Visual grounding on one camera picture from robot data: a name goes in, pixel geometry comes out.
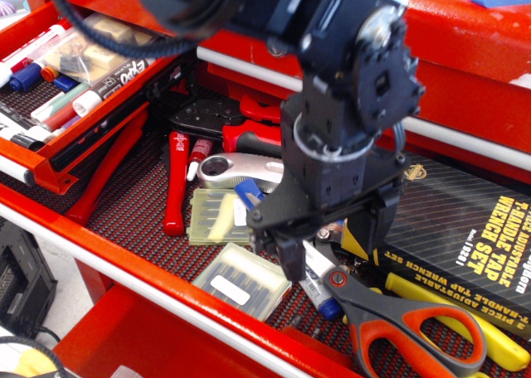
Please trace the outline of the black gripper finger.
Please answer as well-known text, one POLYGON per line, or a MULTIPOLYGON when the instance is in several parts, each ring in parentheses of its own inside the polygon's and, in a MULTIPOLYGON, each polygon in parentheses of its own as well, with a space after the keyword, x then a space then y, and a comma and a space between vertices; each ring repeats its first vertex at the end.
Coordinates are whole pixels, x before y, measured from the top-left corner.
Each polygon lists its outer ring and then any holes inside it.
POLYGON ((350 252, 364 259, 372 258, 394 221, 400 195, 401 191, 395 188, 374 191, 348 217, 350 252))
POLYGON ((285 277, 299 282, 305 277, 305 249, 301 240, 278 236, 275 251, 285 277))

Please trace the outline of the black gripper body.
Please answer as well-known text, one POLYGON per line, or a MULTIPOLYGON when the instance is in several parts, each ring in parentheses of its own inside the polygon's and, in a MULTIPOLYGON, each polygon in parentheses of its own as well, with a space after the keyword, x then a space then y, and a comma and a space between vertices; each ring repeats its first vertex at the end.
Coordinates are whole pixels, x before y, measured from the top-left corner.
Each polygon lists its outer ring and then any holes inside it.
POLYGON ((278 236, 311 236, 349 217, 374 191, 400 190, 409 97, 302 92, 281 112, 284 175, 247 218, 255 250, 275 250, 278 236))

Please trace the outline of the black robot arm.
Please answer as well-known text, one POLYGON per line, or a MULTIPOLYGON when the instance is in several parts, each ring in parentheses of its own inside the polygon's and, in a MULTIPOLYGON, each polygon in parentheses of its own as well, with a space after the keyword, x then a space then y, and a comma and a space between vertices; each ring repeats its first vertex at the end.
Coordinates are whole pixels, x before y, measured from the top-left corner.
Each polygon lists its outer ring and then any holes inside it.
POLYGON ((67 0, 53 1, 91 41, 127 57, 178 55, 220 30, 296 56, 302 89, 281 106, 284 174, 247 217, 252 247, 299 281, 302 241, 326 223, 358 219, 364 249, 380 245, 407 165, 402 122, 424 92, 404 43, 407 0, 140 0, 173 32, 149 46, 113 41, 67 0))

